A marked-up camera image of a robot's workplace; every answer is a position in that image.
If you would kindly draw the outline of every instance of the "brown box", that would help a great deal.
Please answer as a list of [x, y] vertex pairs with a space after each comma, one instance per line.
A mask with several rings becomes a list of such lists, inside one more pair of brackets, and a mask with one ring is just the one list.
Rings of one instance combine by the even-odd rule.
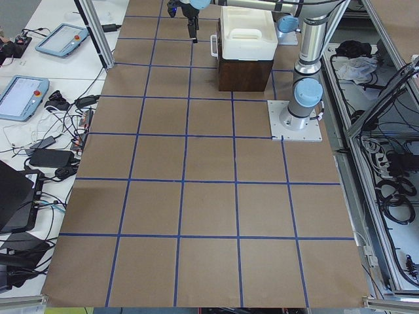
[[218, 89], [220, 92], [263, 92], [274, 60], [242, 61], [223, 59], [221, 24], [218, 23]]

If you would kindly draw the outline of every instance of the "white cloth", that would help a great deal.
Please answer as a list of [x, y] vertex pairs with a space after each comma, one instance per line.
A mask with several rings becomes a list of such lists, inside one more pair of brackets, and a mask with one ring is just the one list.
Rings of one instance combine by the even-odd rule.
[[358, 57], [349, 59], [337, 72], [340, 80], [352, 80], [356, 84], [367, 83], [371, 73], [377, 68], [378, 61], [374, 58]]

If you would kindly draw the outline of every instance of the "blue joint cap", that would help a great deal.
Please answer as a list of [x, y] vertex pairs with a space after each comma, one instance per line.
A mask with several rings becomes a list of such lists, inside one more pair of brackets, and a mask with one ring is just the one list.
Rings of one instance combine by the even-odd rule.
[[291, 15], [284, 16], [277, 23], [278, 30], [282, 33], [289, 33], [290, 31], [294, 31], [298, 26], [299, 19]]
[[197, 10], [202, 10], [209, 6], [211, 0], [190, 0], [190, 4]]
[[321, 100], [323, 87], [314, 78], [304, 78], [297, 83], [294, 89], [295, 100], [306, 108], [314, 107]]

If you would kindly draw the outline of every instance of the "white box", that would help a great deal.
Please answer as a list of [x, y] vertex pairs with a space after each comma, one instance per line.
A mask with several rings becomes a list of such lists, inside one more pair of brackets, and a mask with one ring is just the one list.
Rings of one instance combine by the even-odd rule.
[[221, 42], [228, 60], [273, 60], [278, 38], [272, 13], [222, 7]]

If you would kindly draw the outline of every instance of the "white mounting plate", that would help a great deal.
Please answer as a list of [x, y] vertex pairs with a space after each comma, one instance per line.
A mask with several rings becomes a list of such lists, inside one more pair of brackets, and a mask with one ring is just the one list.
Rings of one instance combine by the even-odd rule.
[[280, 122], [280, 113], [283, 108], [288, 106], [287, 100], [268, 100], [270, 133], [274, 141], [307, 141], [307, 142], [321, 142], [321, 132], [319, 122], [310, 120], [305, 129], [300, 131], [292, 131], [287, 129]]
[[276, 36], [278, 37], [278, 44], [284, 45], [284, 46], [297, 46], [299, 44], [299, 41], [297, 39], [297, 34], [295, 31], [291, 31], [286, 34], [282, 34], [282, 37], [278, 36], [278, 29], [276, 29]]

